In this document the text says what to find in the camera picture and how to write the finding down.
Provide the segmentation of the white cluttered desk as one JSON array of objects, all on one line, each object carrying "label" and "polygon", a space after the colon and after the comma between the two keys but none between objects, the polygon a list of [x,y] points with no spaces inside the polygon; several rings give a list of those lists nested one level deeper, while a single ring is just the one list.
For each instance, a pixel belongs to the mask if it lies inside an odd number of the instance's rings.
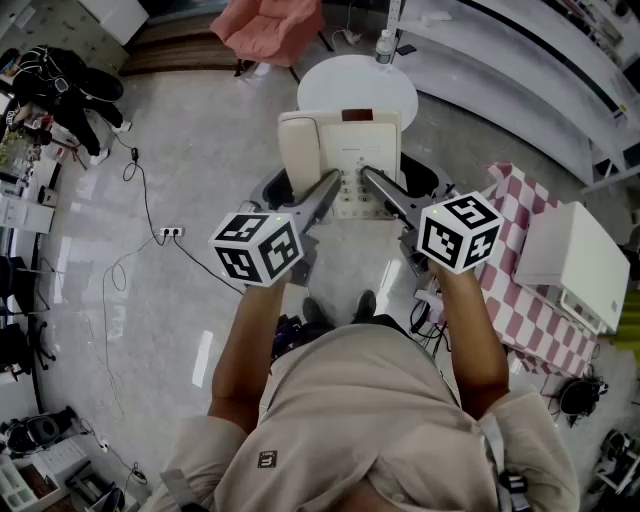
[{"label": "white cluttered desk", "polygon": [[50,232],[65,156],[60,148],[21,143],[0,150],[0,227]]}]

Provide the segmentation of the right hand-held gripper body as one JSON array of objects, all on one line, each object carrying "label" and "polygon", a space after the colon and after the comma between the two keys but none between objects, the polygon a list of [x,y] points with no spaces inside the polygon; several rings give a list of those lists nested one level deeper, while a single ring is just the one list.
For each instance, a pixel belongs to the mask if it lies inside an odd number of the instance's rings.
[{"label": "right hand-held gripper body", "polygon": [[502,215],[479,192],[447,199],[427,196],[398,200],[398,219],[405,225],[400,248],[414,273],[434,261],[460,274],[487,260],[504,223]]}]

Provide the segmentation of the clear water bottle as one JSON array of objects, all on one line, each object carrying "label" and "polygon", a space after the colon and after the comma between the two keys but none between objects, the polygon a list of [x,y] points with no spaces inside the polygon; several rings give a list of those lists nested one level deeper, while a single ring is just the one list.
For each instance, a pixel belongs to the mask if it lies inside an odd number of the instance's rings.
[{"label": "clear water bottle", "polygon": [[384,29],[376,42],[375,61],[380,70],[388,70],[394,54],[395,38],[390,30]]}]

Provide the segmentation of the person's right forearm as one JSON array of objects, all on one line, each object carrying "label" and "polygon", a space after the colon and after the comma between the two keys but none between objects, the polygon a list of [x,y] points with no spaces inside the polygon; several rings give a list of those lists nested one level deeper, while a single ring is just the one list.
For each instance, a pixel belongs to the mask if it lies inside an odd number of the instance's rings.
[{"label": "person's right forearm", "polygon": [[507,355],[475,274],[455,274],[433,260],[429,269],[442,294],[461,407],[478,420],[509,392]]}]

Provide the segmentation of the black purple pouch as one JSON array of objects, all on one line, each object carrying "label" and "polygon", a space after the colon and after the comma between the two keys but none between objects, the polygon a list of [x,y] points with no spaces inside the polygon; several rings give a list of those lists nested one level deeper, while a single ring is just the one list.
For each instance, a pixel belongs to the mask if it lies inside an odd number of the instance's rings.
[{"label": "black purple pouch", "polygon": [[293,348],[299,337],[301,327],[302,322],[298,315],[289,317],[283,314],[279,317],[273,340],[271,362],[275,362]]}]

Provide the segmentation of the lime green object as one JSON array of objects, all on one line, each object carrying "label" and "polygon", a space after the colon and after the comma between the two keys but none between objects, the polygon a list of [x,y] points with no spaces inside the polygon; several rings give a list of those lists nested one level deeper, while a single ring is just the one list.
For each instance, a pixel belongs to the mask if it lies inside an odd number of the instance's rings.
[{"label": "lime green object", "polygon": [[640,366],[640,291],[627,295],[613,343],[617,349],[631,351]]}]

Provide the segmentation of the person's beige shirt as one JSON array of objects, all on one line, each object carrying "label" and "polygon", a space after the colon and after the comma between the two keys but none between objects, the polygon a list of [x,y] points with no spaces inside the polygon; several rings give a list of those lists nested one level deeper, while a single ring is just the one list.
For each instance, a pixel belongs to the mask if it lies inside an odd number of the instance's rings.
[{"label": "person's beige shirt", "polygon": [[500,470],[533,512],[578,512],[569,454],[541,398],[515,390],[464,412],[415,342],[379,325],[338,328],[285,355],[249,434],[224,419],[182,426],[169,469],[213,512],[326,512],[356,484],[405,512],[499,512]]}]

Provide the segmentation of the wooden step platform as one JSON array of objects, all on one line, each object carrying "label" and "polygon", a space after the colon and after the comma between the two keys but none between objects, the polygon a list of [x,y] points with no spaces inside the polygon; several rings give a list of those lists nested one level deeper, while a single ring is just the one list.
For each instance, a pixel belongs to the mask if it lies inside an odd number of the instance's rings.
[{"label": "wooden step platform", "polygon": [[210,30],[217,17],[206,14],[145,26],[127,45],[129,57],[119,74],[234,70],[235,53]]}]

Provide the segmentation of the person's black trousers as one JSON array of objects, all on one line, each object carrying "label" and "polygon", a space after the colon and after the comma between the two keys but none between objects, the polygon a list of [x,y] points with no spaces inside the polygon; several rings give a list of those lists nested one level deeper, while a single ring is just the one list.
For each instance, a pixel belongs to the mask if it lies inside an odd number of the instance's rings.
[{"label": "person's black trousers", "polygon": [[[354,320],[350,323],[352,325],[379,325],[389,327],[398,331],[407,337],[407,333],[405,330],[394,320],[393,317],[387,314],[375,315],[369,319],[360,319]],[[298,346],[302,346],[317,338],[323,336],[324,334],[331,332],[335,329],[335,326],[331,324],[329,321],[317,321],[317,322],[308,322],[304,324],[299,331],[294,340],[294,344]]]}]

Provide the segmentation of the beige telephone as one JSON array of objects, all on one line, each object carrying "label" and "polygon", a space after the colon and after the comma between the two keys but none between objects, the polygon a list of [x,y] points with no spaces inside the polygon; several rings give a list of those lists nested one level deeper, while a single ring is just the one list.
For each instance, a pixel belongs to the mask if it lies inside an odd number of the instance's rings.
[{"label": "beige telephone", "polygon": [[293,111],[278,118],[284,168],[297,200],[333,170],[339,190],[332,203],[340,219],[389,220],[382,203],[367,189],[369,166],[396,181],[401,159],[401,116],[395,111],[346,109]]}]

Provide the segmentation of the person's right black shoe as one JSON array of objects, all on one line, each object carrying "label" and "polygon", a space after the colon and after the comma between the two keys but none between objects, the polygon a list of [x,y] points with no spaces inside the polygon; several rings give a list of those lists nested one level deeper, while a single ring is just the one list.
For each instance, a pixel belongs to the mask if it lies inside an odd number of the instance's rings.
[{"label": "person's right black shoe", "polygon": [[368,323],[374,317],[376,308],[376,294],[372,290],[363,291],[357,299],[352,323]]}]

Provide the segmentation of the person's left black shoe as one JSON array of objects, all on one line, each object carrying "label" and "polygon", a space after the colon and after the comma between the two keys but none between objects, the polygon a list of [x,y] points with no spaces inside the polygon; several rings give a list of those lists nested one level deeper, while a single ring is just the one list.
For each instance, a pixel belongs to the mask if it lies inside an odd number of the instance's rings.
[{"label": "person's left black shoe", "polygon": [[328,318],[320,304],[312,297],[306,297],[302,303],[303,316],[307,323],[326,323]]}]

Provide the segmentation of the black office chair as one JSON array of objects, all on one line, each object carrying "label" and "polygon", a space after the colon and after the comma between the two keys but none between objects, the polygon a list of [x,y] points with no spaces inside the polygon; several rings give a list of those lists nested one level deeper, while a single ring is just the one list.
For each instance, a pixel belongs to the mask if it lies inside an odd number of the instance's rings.
[{"label": "black office chair", "polygon": [[34,356],[41,368],[47,370],[44,359],[56,360],[56,356],[49,354],[42,343],[42,333],[47,326],[46,321],[37,325],[37,321],[32,319],[27,333],[22,331],[18,323],[0,328],[0,371],[8,371],[17,381],[19,375],[31,374]]}]

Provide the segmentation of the white box appliance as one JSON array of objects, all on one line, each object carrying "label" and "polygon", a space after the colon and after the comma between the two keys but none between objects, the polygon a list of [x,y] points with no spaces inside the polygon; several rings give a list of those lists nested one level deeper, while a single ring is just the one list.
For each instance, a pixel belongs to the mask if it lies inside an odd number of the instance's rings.
[{"label": "white box appliance", "polygon": [[630,263],[578,202],[534,215],[513,280],[593,334],[618,328]]}]

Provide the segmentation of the person's black shoe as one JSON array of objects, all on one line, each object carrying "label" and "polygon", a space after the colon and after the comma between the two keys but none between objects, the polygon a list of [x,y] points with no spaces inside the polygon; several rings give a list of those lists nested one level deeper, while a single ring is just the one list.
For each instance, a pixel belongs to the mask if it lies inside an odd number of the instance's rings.
[{"label": "person's black shoe", "polygon": [[363,291],[357,299],[352,323],[368,323],[374,317],[376,308],[376,294],[372,290]]},{"label": "person's black shoe", "polygon": [[320,304],[312,297],[306,297],[302,303],[303,316],[307,323],[326,323],[328,318]]}]

